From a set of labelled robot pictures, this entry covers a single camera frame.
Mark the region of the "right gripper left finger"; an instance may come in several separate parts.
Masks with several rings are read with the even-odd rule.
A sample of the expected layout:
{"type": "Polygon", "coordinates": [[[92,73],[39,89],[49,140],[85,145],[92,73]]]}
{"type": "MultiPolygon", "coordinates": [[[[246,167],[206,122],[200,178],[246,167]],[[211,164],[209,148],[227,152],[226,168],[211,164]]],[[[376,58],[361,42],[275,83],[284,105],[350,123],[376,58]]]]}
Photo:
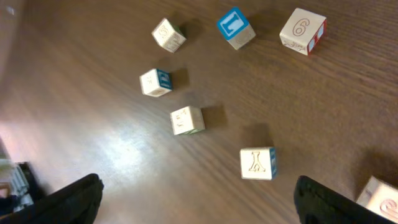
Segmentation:
{"type": "Polygon", "coordinates": [[[5,216],[1,224],[93,224],[103,189],[98,174],[88,174],[33,205],[5,216]]]}

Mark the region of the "red A number wooden block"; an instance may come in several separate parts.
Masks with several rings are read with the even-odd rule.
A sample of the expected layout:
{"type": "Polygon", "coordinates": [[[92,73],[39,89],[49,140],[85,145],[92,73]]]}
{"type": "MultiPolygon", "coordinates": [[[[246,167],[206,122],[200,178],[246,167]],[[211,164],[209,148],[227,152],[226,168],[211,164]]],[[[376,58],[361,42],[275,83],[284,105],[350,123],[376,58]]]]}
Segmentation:
{"type": "Polygon", "coordinates": [[[283,46],[308,56],[324,35],[326,25],[325,16],[296,8],[279,37],[283,46]]]}

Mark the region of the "green edged wooden block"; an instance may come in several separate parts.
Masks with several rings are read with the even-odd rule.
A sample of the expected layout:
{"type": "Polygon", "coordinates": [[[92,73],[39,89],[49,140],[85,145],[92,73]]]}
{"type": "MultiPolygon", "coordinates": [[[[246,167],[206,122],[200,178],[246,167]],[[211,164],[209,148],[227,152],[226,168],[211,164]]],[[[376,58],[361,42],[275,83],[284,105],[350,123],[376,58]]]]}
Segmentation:
{"type": "Polygon", "coordinates": [[[205,129],[200,108],[186,106],[170,114],[174,135],[193,134],[205,129]]]}

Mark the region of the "Y letter wooden block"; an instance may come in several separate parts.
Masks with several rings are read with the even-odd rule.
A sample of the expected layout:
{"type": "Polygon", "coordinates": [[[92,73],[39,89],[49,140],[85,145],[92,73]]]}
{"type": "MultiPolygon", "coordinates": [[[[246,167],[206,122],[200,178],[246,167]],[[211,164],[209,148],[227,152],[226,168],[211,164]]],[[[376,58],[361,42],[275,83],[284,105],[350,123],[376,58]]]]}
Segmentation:
{"type": "Polygon", "coordinates": [[[277,175],[274,147],[248,147],[239,152],[243,179],[272,180],[277,175]]]}

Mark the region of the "blue D wooden block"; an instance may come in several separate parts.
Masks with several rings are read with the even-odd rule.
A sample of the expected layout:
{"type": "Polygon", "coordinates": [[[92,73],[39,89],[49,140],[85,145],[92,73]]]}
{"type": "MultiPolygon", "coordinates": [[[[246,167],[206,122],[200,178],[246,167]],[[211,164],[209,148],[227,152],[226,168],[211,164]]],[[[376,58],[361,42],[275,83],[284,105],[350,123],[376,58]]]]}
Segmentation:
{"type": "Polygon", "coordinates": [[[173,90],[170,73],[157,68],[139,77],[143,95],[160,97],[173,90]]]}

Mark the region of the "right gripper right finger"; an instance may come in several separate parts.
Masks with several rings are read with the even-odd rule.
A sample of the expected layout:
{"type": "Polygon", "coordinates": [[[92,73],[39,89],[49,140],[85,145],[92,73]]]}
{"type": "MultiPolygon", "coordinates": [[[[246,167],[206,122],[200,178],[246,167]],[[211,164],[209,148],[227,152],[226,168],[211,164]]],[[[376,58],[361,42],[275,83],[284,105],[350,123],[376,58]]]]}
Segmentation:
{"type": "Polygon", "coordinates": [[[393,224],[306,175],[297,179],[294,204],[300,223],[393,224]]]}

